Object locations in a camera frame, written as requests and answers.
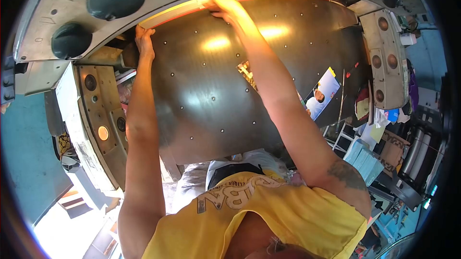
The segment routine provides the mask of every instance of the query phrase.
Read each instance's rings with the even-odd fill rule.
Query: yellow t-shirt
[[[327,259],[349,258],[365,234],[365,217],[321,188],[291,186],[271,173],[231,175],[161,218],[142,258],[223,258],[247,211],[284,243]]]

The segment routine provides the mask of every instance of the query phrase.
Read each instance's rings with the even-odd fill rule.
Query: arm
[[[363,245],[360,245],[360,244],[357,244],[357,248],[360,248],[360,249],[362,249],[362,250],[366,250],[366,247],[363,246]]]
[[[370,228],[372,229],[372,231],[373,231],[373,233],[376,235],[376,237],[379,238],[379,234],[378,234],[378,232],[376,231],[376,229],[373,227],[373,224],[370,225]]]
[[[154,32],[136,26],[140,56],[126,122],[130,149],[126,160],[125,199],[118,216],[119,238],[125,258],[141,258],[157,222],[165,216],[157,116],[151,85],[155,54],[150,36]]]
[[[309,187],[320,187],[354,206],[365,218],[371,202],[359,172],[331,150],[299,102],[290,73],[236,0],[214,0],[215,17],[231,24],[242,42],[259,94],[293,162]]]

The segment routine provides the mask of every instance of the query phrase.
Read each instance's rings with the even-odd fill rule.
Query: person
[[[319,89],[315,89],[314,95],[306,100],[307,112],[313,120],[323,110],[323,101],[325,101],[325,95]]]
[[[379,239],[379,234],[376,228],[373,225],[370,225],[365,232],[362,240],[357,245],[362,250],[372,249],[374,253],[378,253],[381,250],[381,240]]]
[[[212,0],[206,7],[240,38],[262,102],[306,186],[291,186],[260,164],[223,166],[224,172],[214,174],[214,187],[209,184],[209,190],[166,216],[151,85],[155,54],[150,36],[155,31],[137,26],[140,58],[127,115],[130,149],[118,217],[123,256],[348,258],[371,215],[365,182],[328,146],[300,104],[290,73],[243,6]],[[221,179],[226,172],[231,175]]]

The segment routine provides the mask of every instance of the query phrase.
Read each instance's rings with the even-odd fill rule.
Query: cardboard box
[[[405,147],[410,146],[410,143],[388,130],[384,131],[381,140],[386,141],[386,144],[378,159],[384,166],[383,172],[392,178],[392,171],[403,163],[403,150]]]

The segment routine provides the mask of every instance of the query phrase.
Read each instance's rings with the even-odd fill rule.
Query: hand
[[[152,47],[152,36],[155,33],[153,29],[144,29],[140,25],[136,25],[136,46],[139,50],[139,58],[147,58],[153,60],[155,58],[155,53]]]
[[[237,26],[237,21],[249,18],[248,13],[237,0],[211,0],[204,4],[212,13],[211,15],[222,18],[232,26]]]

